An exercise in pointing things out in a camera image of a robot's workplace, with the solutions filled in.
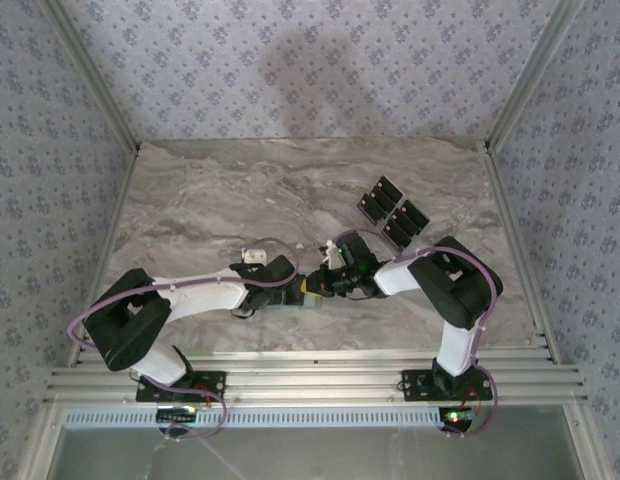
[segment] patterned wallpaper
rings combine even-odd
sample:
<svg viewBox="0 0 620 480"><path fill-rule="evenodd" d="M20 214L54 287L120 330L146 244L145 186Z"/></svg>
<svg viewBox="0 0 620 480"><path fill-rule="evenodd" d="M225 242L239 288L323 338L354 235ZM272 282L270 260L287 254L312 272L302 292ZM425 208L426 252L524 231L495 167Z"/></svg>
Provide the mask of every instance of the patterned wallpaper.
<svg viewBox="0 0 620 480"><path fill-rule="evenodd" d="M62 0L138 140L484 138L555 0Z"/></svg>
<svg viewBox="0 0 620 480"><path fill-rule="evenodd" d="M35 0L0 0L0 479L15 474L127 155Z"/></svg>
<svg viewBox="0 0 620 480"><path fill-rule="evenodd" d="M620 0L586 2L499 158L620 478Z"/></svg>

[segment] marble surface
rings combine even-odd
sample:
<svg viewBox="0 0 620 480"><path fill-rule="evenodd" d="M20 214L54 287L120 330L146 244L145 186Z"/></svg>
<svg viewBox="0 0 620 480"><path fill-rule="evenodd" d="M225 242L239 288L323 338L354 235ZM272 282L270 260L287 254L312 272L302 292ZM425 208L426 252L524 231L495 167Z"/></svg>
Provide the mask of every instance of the marble surface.
<svg viewBox="0 0 620 480"><path fill-rule="evenodd" d="M214 272L239 261L243 245L267 236L294 245L301 270L314 270L321 261L317 249L328 238L370 227L356 205L386 175L430 216L425 241L454 235L501 276L505 292L482 343L530 341L534 326L473 142L422 137L157 145L141 147L106 285L139 266L151 276ZM366 240L379 258L392 255L382 242ZM434 349L442 326L425 295L407 292L365 302L326 299L321 309L259 311L247 320L206 312L167 325L162 337L190 353Z"/></svg>

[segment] black mounting plate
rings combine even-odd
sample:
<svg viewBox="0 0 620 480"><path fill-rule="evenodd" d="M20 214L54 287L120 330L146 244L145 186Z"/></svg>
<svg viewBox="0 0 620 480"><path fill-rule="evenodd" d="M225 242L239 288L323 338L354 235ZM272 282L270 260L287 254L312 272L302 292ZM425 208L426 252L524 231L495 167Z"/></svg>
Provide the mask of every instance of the black mounting plate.
<svg viewBox="0 0 620 480"><path fill-rule="evenodd" d="M226 372L192 372L191 387L198 390L208 390L223 398L223 394L226 388ZM196 393L173 393L162 390L155 387L148 382L145 378L139 379L139 385L137 386L137 402L140 403L216 403L216 400L212 397L206 398L203 395Z"/></svg>
<svg viewBox="0 0 620 480"><path fill-rule="evenodd" d="M481 370L476 369L469 370L456 391L449 392L449 394L435 385L432 370L403 370L397 388L403 392L403 399L406 402L454 400L461 403L468 397L469 388L477 392L479 400L492 400L492 389L488 377ZM476 397L472 395L467 399L473 401Z"/></svg>

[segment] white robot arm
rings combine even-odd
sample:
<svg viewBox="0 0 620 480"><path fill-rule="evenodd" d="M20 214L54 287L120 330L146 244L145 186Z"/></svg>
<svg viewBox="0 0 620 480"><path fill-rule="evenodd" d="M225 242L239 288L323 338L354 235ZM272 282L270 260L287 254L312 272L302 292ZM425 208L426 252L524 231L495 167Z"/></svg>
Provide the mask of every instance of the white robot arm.
<svg viewBox="0 0 620 480"><path fill-rule="evenodd" d="M151 278L142 269L131 270L102 300L142 286L182 286L124 298L97 311L84 324L110 370L132 368L162 384L174 385L186 376L189 365L175 347L162 344L157 337L165 324L180 318L210 310L245 313L273 304L299 305L307 294L348 297L360 290L366 298L385 298L423 290L444 320L433 369L453 380L471 367L477 319L493 305L493 293L496 297L503 290L494 272L452 237L438 242L429 255L387 262L379 262L357 233L345 235L335 244L329 242L322 249L326 262L307 276L293 276L295 268L285 256L265 266L239 263L214 274L179 279ZM441 250L459 252L471 261ZM335 251L340 258L335 258ZM263 286L281 284L282 279L291 277L282 285ZM242 283L246 281L261 285Z"/></svg>

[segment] purple cable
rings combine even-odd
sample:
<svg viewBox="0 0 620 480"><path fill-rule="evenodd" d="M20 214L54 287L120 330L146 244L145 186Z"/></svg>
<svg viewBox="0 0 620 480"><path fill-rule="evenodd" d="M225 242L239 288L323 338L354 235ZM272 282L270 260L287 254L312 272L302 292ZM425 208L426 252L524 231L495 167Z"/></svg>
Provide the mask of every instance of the purple cable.
<svg viewBox="0 0 620 480"><path fill-rule="evenodd" d="M108 297L98 303L95 303L88 310L86 310L81 315L76 317L68 325L68 329L67 329L68 336L74 343L78 343L84 348L95 349L96 347L94 344L90 342L86 342L82 338L79 338L79 336L75 333L75 329L77 328L77 325L79 325L79 323L81 323L83 320L88 318L93 313L101 310L102 308L107 307L108 305L118 302L119 300L122 300L124 298L132 297L134 295L141 295L144 293L160 291L160 290L169 290L170 288L173 288L173 287L182 288L182 287L192 287L195 285L205 285L207 283L231 282L231 283L241 283L243 285L254 285L256 287L280 287L282 285L285 285L291 282L294 279L294 277L296 277L297 273L299 273L299 254L293 247L291 247L287 243L283 242L282 240L279 240L278 238L273 238L273 237L267 237L267 238L262 238L260 240L257 240L256 242L251 244L248 248L252 248L255 245L259 245L265 242L278 243L279 245L286 247L290 251L290 253L292 253L292 257L294 258L294 271L285 279L279 280L278 282L260 282L257 280L249 280L249 279L240 278L240 277L210 277L210 278L184 280L184 281L175 282L175 283L148 285L147 287L133 288L132 290L127 290L125 292L118 293L116 295L113 295L112 297Z"/></svg>

